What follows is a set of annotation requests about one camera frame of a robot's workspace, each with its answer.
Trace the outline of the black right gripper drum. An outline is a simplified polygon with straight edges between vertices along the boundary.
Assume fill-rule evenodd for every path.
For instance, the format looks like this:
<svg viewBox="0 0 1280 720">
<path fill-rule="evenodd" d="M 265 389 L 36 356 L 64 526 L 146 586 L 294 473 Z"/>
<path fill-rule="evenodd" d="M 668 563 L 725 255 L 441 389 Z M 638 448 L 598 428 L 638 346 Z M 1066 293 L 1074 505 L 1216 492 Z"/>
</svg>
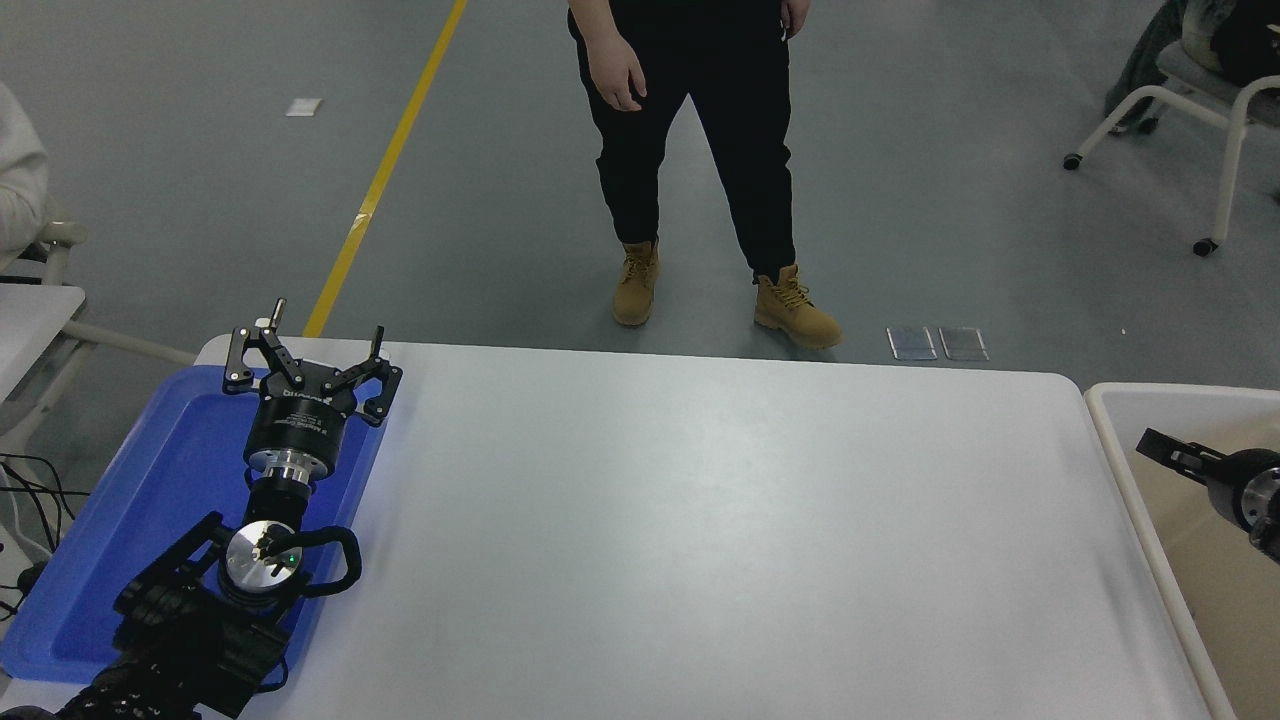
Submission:
<svg viewBox="0 0 1280 720">
<path fill-rule="evenodd" d="M 1256 525 L 1270 514 L 1277 493 L 1279 454 L 1247 448 L 1229 454 L 1221 462 L 1225 480 L 1206 487 L 1212 507 L 1235 525 Z"/>
</svg>

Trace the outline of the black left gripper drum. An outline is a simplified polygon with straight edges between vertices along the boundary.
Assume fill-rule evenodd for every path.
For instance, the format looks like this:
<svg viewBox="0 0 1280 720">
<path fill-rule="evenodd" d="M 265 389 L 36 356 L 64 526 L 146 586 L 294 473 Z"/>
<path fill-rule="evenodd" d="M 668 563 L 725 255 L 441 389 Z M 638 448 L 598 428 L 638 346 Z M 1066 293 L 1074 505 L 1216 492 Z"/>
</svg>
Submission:
<svg viewBox="0 0 1280 720">
<path fill-rule="evenodd" d="M 303 384 L 296 389 L 288 372 L 269 372 L 259 383 L 260 405 L 244 447 L 244 461 L 264 471 L 284 454 L 303 456 L 312 471 L 333 471 L 340 456 L 346 423 L 355 411 L 355 392 L 340 387 L 340 370 L 302 363 Z"/>
</svg>

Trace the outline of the standing person's right hand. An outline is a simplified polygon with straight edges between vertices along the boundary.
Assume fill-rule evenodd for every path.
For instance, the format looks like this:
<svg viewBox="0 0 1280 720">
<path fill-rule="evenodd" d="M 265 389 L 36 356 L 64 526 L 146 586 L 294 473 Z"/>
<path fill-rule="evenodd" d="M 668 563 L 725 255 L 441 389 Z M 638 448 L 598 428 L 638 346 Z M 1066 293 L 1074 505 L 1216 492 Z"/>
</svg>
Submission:
<svg viewBox="0 0 1280 720">
<path fill-rule="evenodd" d="M 604 104 L 622 113 L 641 111 L 646 81 L 637 54 L 617 29 L 582 32 L 588 68 Z"/>
</svg>

